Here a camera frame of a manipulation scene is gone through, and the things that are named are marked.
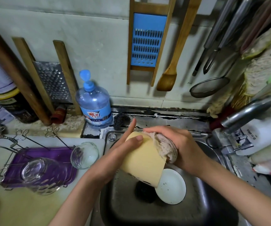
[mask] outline rolling pin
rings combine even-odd
[[[17,59],[13,51],[9,48],[3,38],[0,36],[0,64],[16,84],[17,88],[23,94],[31,108],[34,110],[38,118],[44,125],[50,125],[51,121],[48,117],[43,105],[36,97],[29,83],[23,77],[23,65]]]

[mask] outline metal grater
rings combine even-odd
[[[72,103],[60,63],[33,62],[52,103]]]
[[[134,14],[131,65],[155,67],[167,16]]]

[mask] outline white bowl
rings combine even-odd
[[[165,203],[176,205],[186,196],[186,184],[183,177],[172,169],[164,169],[160,183],[155,188],[158,197]]]

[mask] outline stainless steel sink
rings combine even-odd
[[[110,131],[106,134],[106,153],[123,132]],[[208,134],[193,135],[201,149],[213,160],[226,166],[225,159],[218,149],[206,144]],[[238,225],[238,211],[216,190],[174,165],[166,165],[182,175],[187,192],[183,201],[169,205],[158,197],[152,203],[144,202],[135,196],[138,182],[134,177],[117,171],[114,179],[101,191],[93,209],[91,225]]]

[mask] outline faucet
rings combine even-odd
[[[212,131],[221,153],[224,155],[235,154],[238,150],[253,147],[253,144],[250,143],[235,149],[231,143],[231,141],[233,141],[232,133],[238,131],[243,125],[261,115],[270,107],[271,95],[250,102],[238,112],[235,112],[221,121],[222,128],[216,128]]]

